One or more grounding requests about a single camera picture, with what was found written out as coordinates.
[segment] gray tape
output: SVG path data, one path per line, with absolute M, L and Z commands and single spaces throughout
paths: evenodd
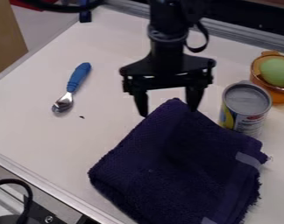
M 210 219 L 207 218 L 207 217 L 203 217 L 201 224 L 217 224 L 217 223 L 214 222 L 213 220 L 210 220 Z
M 248 156 L 247 154 L 244 154 L 242 152 L 237 153 L 236 160 L 246 165 L 253 166 L 258 171 L 260 171 L 260 167 L 262 166 L 258 159 L 256 159 L 255 157 Z

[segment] can lid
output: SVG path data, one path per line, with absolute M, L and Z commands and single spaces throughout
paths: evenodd
M 224 91 L 226 106 L 232 111 L 255 116 L 266 113 L 272 106 L 270 95 L 261 87 L 240 82 Z

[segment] folded towel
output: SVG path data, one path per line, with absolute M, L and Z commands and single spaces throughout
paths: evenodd
M 261 142 L 178 99 L 153 111 L 90 171 L 92 185 L 142 224 L 238 224 L 259 197 Z

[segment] black cable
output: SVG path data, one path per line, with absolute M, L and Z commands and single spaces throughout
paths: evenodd
M 32 189 L 29 185 L 27 185 L 24 181 L 14 178 L 6 178 L 0 180 L 0 186 L 1 185 L 7 185 L 7 184 L 15 184 L 19 185 L 25 188 L 28 194 L 28 199 L 25 202 L 24 211 L 20 214 L 17 223 L 16 224 L 26 224 L 28 219 L 28 214 L 30 212 L 30 208 L 32 206 Z
M 204 35 L 204 37 L 205 37 L 205 44 L 200 46 L 200 47 L 194 48 L 194 47 L 188 46 L 188 43 L 186 41 L 185 46 L 192 53 L 200 53 L 200 52 L 202 52 L 205 48 L 207 48 L 208 43 L 209 43 L 209 32 L 208 32 L 208 30 L 203 26 L 203 24 L 201 22 L 198 22 L 196 24 L 196 26 L 197 26 L 198 30 Z
M 42 0 L 20 0 L 25 4 L 30 4 L 36 8 L 44 11 L 56 11 L 64 13 L 78 13 L 81 11 L 91 11 L 97 6 L 101 5 L 104 0 L 95 0 L 92 3 L 88 3 L 86 6 L 66 6 L 58 4 L 44 3 Z

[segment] tin can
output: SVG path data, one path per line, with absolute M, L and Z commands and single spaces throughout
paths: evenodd
M 220 126 L 258 138 L 272 106 L 270 94 L 250 81 L 228 86 L 223 93 Z

